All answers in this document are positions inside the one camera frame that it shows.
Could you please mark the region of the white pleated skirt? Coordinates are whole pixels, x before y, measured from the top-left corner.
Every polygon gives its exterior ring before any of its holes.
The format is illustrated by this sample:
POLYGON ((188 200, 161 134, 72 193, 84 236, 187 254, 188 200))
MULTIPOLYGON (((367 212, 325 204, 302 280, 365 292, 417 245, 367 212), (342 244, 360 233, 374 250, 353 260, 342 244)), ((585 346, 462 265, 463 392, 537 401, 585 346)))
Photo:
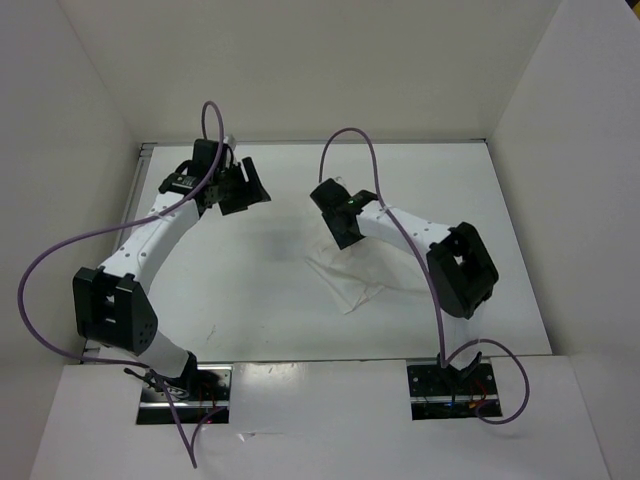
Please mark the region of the white pleated skirt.
POLYGON ((384 290, 428 292, 415 258, 375 239, 341 250, 328 237, 307 244, 305 262, 328 287, 338 310, 349 314, 384 290))

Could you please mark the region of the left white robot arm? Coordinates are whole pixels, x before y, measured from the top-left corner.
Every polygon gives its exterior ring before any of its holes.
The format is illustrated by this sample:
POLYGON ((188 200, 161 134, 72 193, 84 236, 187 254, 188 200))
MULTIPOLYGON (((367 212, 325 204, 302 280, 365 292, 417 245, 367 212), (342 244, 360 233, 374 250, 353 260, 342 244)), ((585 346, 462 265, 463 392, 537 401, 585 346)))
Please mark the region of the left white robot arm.
POLYGON ((81 268, 72 281, 78 333, 116 348, 148 369, 145 380, 174 398, 194 398, 217 376, 199 370, 196 356, 167 338, 148 293, 160 267, 205 211, 218 206, 229 215, 270 201, 254 162, 227 154, 202 190, 201 174, 183 162, 160 185, 146 224, 97 268, 81 268))

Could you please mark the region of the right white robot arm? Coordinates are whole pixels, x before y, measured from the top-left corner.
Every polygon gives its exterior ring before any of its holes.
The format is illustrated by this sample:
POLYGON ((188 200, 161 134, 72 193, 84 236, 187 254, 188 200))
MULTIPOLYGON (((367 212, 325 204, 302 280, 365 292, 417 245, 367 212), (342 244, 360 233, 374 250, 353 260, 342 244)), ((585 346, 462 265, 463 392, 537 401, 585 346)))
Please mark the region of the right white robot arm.
POLYGON ((417 258, 436 310, 438 380, 446 391, 462 392, 482 358, 469 321, 490 299, 499 279, 477 229, 466 222, 448 226, 421 219, 383 204, 367 190, 351 195, 332 179, 310 198, 339 249, 373 239, 417 258))

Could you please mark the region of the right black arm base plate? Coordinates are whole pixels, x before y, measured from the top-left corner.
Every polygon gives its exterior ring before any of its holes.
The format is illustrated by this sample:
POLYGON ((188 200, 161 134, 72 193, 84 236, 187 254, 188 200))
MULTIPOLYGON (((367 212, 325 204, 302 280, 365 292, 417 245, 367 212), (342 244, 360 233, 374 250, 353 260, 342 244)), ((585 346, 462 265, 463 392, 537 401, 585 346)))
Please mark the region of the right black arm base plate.
POLYGON ((492 365, 479 361, 461 371, 443 369, 436 360, 406 365, 413 421, 474 418, 490 419, 502 410, 492 365))

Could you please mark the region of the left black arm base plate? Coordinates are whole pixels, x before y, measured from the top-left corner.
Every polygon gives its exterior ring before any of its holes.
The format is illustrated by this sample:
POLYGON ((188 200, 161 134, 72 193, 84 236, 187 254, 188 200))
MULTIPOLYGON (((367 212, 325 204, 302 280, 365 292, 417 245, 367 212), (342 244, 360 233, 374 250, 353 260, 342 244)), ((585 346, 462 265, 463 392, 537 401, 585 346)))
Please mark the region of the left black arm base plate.
MULTIPOLYGON (((183 394, 173 386, 166 385, 179 420, 187 425, 196 425, 201 420, 206 424, 228 424, 233 366, 201 364, 198 368, 201 373, 205 372, 206 379, 204 385, 193 393, 183 394)), ((143 382, 136 424, 174 424, 165 392, 150 377, 143 382)))

